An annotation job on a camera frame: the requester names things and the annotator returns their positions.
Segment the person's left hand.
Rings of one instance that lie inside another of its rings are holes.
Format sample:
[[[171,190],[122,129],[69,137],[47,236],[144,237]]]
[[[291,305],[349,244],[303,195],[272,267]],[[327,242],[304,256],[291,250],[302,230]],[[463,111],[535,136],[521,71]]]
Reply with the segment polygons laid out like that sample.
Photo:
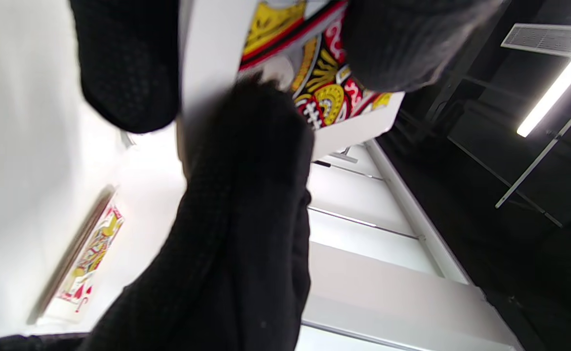
[[[410,93],[437,82],[499,0],[349,0],[338,34],[366,88]],[[72,0],[82,90],[130,133],[169,125],[179,109],[176,0]]]

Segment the person's right hand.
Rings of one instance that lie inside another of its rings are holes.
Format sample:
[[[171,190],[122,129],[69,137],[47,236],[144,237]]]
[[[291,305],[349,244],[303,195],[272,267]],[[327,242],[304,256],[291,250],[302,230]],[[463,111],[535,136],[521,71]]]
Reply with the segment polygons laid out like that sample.
[[[274,81],[223,98],[158,255],[81,351],[293,351],[310,292],[314,134]]]

